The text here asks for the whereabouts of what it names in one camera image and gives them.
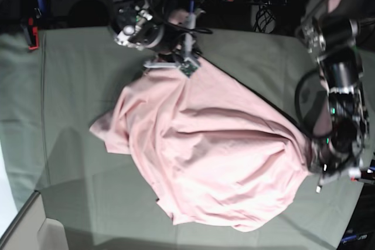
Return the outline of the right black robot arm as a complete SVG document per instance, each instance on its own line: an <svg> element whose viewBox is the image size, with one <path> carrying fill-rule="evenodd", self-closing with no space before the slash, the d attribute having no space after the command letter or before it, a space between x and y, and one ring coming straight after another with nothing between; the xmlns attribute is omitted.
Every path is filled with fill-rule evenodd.
<svg viewBox="0 0 375 250"><path fill-rule="evenodd" d="M156 57L146 69L178 69L191 77L201 64L197 18L204 13L202 0L110 0L110 28L116 44L137 50L152 50Z"/></svg>

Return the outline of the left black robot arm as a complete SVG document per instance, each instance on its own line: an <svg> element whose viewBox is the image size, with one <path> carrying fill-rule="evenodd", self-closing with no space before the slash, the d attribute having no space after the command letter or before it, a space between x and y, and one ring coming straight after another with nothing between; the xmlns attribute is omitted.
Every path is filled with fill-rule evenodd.
<svg viewBox="0 0 375 250"><path fill-rule="evenodd" d="M295 30L316 67L298 82L294 104L302 122L300 92L318 75L326 91L329 130L305 133L311 140L309 171L319 177L317 190L340 177L358 179L365 171L362 153L370 134L362 84L363 65L356 39L371 15L374 0L319 0Z"/></svg>

